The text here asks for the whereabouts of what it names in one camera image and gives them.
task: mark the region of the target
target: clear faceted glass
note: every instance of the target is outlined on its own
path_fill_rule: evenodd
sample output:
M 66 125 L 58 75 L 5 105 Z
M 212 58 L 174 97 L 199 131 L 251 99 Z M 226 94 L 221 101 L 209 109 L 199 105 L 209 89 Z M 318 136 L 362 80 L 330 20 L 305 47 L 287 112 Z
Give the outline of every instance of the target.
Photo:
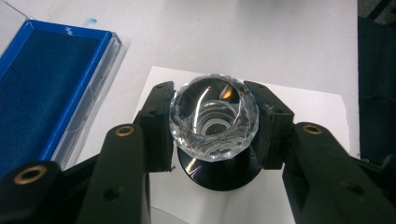
M 177 146 L 203 161 L 228 160 L 250 145 L 259 108 L 248 87 L 217 74 L 197 77 L 175 95 L 170 129 Z

